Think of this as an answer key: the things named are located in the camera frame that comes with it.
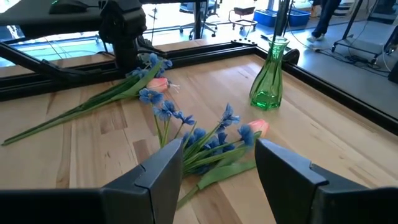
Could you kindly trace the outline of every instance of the stool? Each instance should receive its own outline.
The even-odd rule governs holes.
[[[228,20],[230,21],[230,23],[232,23],[232,30],[235,30],[236,24],[241,26],[241,28],[240,28],[241,30],[243,30],[243,28],[246,26],[249,26],[249,27],[253,26],[253,30],[256,30],[257,21],[242,19],[242,16],[253,14],[255,8],[256,8],[255,6],[234,7],[234,9],[231,10],[228,15]],[[235,12],[236,15],[241,16],[241,19],[236,20],[236,21],[231,21],[231,12]]]

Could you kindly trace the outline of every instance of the artificial flower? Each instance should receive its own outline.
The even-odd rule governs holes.
[[[175,118],[180,119],[182,121],[182,124],[187,124],[187,125],[193,125],[195,124],[195,121],[192,120],[193,115],[190,116],[184,116],[182,111],[178,111],[174,114]]]
[[[149,70],[148,69],[142,69],[140,67],[134,69],[133,71],[129,72],[126,74],[126,78],[132,77],[132,76],[138,76],[139,78],[144,78],[148,74]]]
[[[224,144],[228,144],[228,142],[225,141],[227,137],[227,134],[225,134],[224,132],[222,133],[218,133],[218,142],[220,144],[220,146],[224,145]],[[235,146],[233,144],[230,144],[228,146],[223,147],[223,152],[228,152],[235,149]]]
[[[197,140],[201,139],[203,136],[206,135],[206,130],[204,130],[202,128],[196,128],[193,131],[193,135],[195,137],[195,140],[197,141]]]
[[[155,53],[151,53],[149,55],[149,61],[150,61],[151,67],[153,67],[154,65],[156,65],[159,62],[159,58]],[[156,73],[155,77],[162,78],[163,74],[165,72],[165,69],[171,68],[172,66],[173,66],[173,63],[170,60],[163,59],[163,64],[162,64],[160,70]]]
[[[220,142],[219,142],[218,138],[216,136],[212,136],[210,138],[210,140],[205,144],[205,148],[213,149],[219,145],[220,145]],[[215,155],[219,155],[221,153],[223,153],[223,149],[216,150],[215,152],[212,153],[212,155],[215,156]]]
[[[167,121],[175,113],[173,102],[165,100],[160,108],[154,107],[154,113],[161,121]]]
[[[154,78],[147,84],[148,90],[155,90],[163,93],[169,88],[169,81],[167,78]]]
[[[227,104],[220,121],[220,126],[216,131],[217,133],[224,131],[225,128],[231,124],[238,124],[240,122],[241,118],[239,116],[234,116],[233,113],[234,110],[232,109],[232,106]]]
[[[254,133],[249,125],[242,125],[238,129],[238,133],[241,135],[241,141],[243,141],[246,146],[254,145]]]
[[[269,129],[269,123],[267,123],[267,121],[264,121],[263,119],[257,119],[248,123],[248,125],[254,133],[261,131],[261,135],[259,136],[259,138],[264,138]]]
[[[187,144],[185,145],[185,148],[190,147],[195,142],[195,137],[193,135],[190,136],[189,132],[186,132],[184,134],[184,136],[182,137],[182,142],[185,142],[187,139],[188,139],[188,141],[187,141]]]
[[[145,104],[152,103],[153,105],[160,103],[163,100],[163,94],[154,90],[143,88],[139,91],[139,100]]]

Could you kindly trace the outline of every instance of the person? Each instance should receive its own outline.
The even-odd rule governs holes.
[[[307,37],[307,40],[309,42],[315,42],[316,40],[321,41],[323,40],[326,32],[328,31],[328,26],[330,19],[334,13],[334,11],[337,9],[337,7],[340,5],[341,0],[321,0],[321,16],[318,21],[318,25],[313,30],[311,35]]]

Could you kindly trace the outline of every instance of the flower bouquet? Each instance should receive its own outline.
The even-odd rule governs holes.
[[[194,188],[178,201],[177,208],[188,202],[199,190],[215,182],[255,168],[256,163],[253,160],[238,161],[253,148],[256,138],[265,136],[269,127],[268,124],[264,120],[243,124],[237,128],[240,138],[227,142],[226,129],[233,124],[238,124],[240,121],[240,117],[234,115],[232,106],[227,104],[220,120],[212,130],[206,131],[198,128],[197,122],[193,120],[193,115],[185,116],[182,111],[175,109],[172,101],[164,100],[162,92],[165,92],[171,86],[177,87],[163,77],[165,69],[172,66],[171,61],[158,58],[155,54],[147,55],[146,58],[145,68],[137,68],[126,74],[126,79],[119,84],[91,97],[85,103],[56,118],[5,140],[2,145],[11,144],[40,131],[70,121],[108,103],[139,97],[141,102],[153,107],[160,147],[164,147],[175,138],[182,137],[183,176],[199,175],[201,177]],[[169,130],[172,119],[180,121],[180,126],[176,133],[170,133]],[[184,126],[191,126],[190,131],[181,133]]]
[[[139,99],[153,107],[155,125],[159,137],[160,147],[164,147],[168,141],[177,138],[184,125],[191,126],[190,131],[183,134],[183,176],[201,175],[200,181],[189,191],[186,196],[178,201],[177,209],[187,203],[194,194],[207,186],[225,180],[256,166],[255,161],[238,162],[245,153],[254,146],[254,140],[264,137],[268,130],[268,124],[264,120],[243,124],[238,128],[240,138],[227,142],[225,130],[232,124],[238,124],[240,117],[233,114],[230,104],[226,105],[220,121],[215,127],[206,132],[197,128],[197,122],[193,115],[185,116],[182,111],[177,111],[170,100],[164,100],[164,95],[147,88],[139,92]],[[181,122],[178,131],[172,139],[169,138],[169,124],[171,119]]]

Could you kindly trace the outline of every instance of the blue flower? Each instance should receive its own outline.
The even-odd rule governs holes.
[[[139,91],[139,100],[145,104],[152,103],[155,105],[163,100],[163,94],[143,88]]]
[[[193,130],[193,135],[195,137],[196,140],[201,139],[203,136],[206,135],[206,130],[202,129],[202,128],[195,128],[195,130]]]
[[[157,57],[157,55],[155,53],[150,53],[149,62],[150,62],[151,68],[153,68],[159,62],[159,58]]]
[[[171,114],[174,114],[174,113],[175,113],[174,104],[173,104],[173,102],[170,101],[170,100],[165,100],[165,101],[163,102],[163,104],[162,104],[162,107],[163,107],[165,110],[169,111]]]
[[[160,68],[160,70],[156,73],[155,78],[163,78],[164,68]]]
[[[186,132],[184,134],[184,137],[182,138],[182,142],[185,143],[185,141],[188,139],[189,132]],[[195,137],[191,135],[187,141],[187,144],[185,145],[185,148],[190,147],[193,143],[195,142]]]
[[[218,138],[216,136],[212,136],[210,138],[210,140],[205,144],[205,148],[206,149],[213,149],[213,148],[215,148],[215,147],[217,147],[219,145],[220,145],[220,142],[219,142]],[[211,155],[209,155],[209,156],[220,155],[221,153],[223,153],[223,149],[222,148],[217,149],[215,152],[211,153]]]
[[[142,69],[140,67],[136,68],[135,70],[129,72],[126,74],[126,78],[128,77],[133,77],[133,76],[138,76],[139,78],[143,78],[144,76],[146,76],[148,74],[148,70],[147,69]]]
[[[179,111],[174,113],[174,116],[175,118],[180,119],[182,121],[182,124],[187,124],[187,125],[195,124],[195,121],[191,119],[193,115],[185,117],[182,111]]]
[[[173,62],[170,60],[164,60],[162,68],[166,69],[166,68],[171,68],[173,66]]]
[[[160,67],[160,70],[156,73],[155,78],[162,78],[165,70],[173,66],[172,61],[162,58],[159,59],[155,53],[151,53],[149,55],[150,67],[153,68],[160,60],[163,60],[163,63]]]
[[[161,121],[167,121],[175,113],[173,102],[165,100],[160,108],[154,107],[154,114],[159,117]]]
[[[218,142],[220,144],[220,146],[227,144],[228,142],[225,141],[227,137],[227,134],[225,133],[218,133]],[[233,144],[229,145],[229,146],[225,146],[223,147],[223,152],[228,152],[235,149],[235,146]]]
[[[238,129],[238,133],[241,135],[241,141],[244,141],[244,144],[247,146],[254,145],[254,133],[251,130],[250,126],[247,124],[242,125]]]
[[[230,104],[226,105],[225,111],[223,113],[223,117],[220,121],[220,126],[217,129],[217,133],[220,133],[225,130],[226,127],[230,126],[231,124],[238,124],[241,120],[239,116],[233,115],[234,110]]]

